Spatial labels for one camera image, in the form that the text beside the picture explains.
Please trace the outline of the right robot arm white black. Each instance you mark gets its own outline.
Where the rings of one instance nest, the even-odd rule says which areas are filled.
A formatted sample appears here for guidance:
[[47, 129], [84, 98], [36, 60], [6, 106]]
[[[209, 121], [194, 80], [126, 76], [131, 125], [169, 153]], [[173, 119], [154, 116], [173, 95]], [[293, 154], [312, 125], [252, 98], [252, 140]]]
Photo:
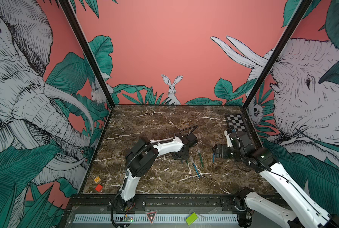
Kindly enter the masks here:
[[234, 195], [231, 203], [240, 212], [237, 217], [239, 226], [250, 227], [251, 212], [256, 211], [282, 228], [339, 228], [339, 216], [329, 214], [312, 200], [268, 149], [257, 149], [245, 132], [228, 128], [224, 136], [227, 143], [213, 147], [214, 157], [233, 159], [253, 169], [290, 207], [289, 210], [283, 208], [244, 187]]

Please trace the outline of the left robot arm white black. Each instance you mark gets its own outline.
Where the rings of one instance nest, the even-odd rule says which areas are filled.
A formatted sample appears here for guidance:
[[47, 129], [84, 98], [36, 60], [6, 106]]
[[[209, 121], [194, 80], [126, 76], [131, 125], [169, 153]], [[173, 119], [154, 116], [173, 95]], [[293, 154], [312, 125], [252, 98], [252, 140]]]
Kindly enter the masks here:
[[150, 170], [159, 156], [173, 154], [175, 160], [189, 159], [189, 149], [198, 143], [193, 133], [197, 128], [197, 125], [185, 128], [171, 138], [163, 140], [140, 138], [125, 156], [125, 179], [114, 197], [113, 208], [121, 211], [131, 208], [140, 178]]

